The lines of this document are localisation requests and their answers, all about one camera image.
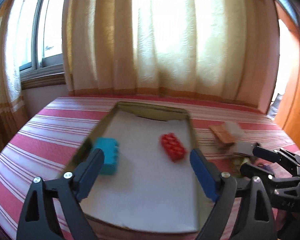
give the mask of blue building block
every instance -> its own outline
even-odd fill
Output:
[[[103,150],[105,162],[99,174],[113,175],[117,171],[118,160],[118,142],[113,138],[99,137],[93,144],[92,151],[99,148]]]

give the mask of window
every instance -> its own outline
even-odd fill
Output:
[[[21,80],[63,72],[62,10],[64,0],[23,0],[13,48]]]

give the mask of sheer curtain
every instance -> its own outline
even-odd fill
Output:
[[[65,0],[68,89],[235,102],[257,14],[254,0]]]
[[[28,121],[21,96],[19,68],[7,64],[7,21],[13,0],[0,8],[0,152],[18,130]]]

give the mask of window pane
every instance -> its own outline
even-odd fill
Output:
[[[32,25],[37,2],[38,0],[24,0],[22,4],[14,49],[16,66],[31,62]]]
[[[43,57],[62,53],[62,10],[64,0],[49,0],[44,24]]]

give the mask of silver screw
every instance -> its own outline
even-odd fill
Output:
[[[255,183],[259,183],[261,181],[260,177],[258,176],[254,176],[252,179]]]
[[[71,177],[72,177],[72,172],[66,172],[65,174],[63,174],[63,177],[65,178],[65,179],[70,179]]]
[[[221,173],[221,177],[223,178],[229,178],[231,175],[229,172],[224,171],[223,173]]]
[[[39,183],[41,181],[41,178],[40,177],[35,177],[34,179],[33,179],[33,182],[34,183]]]

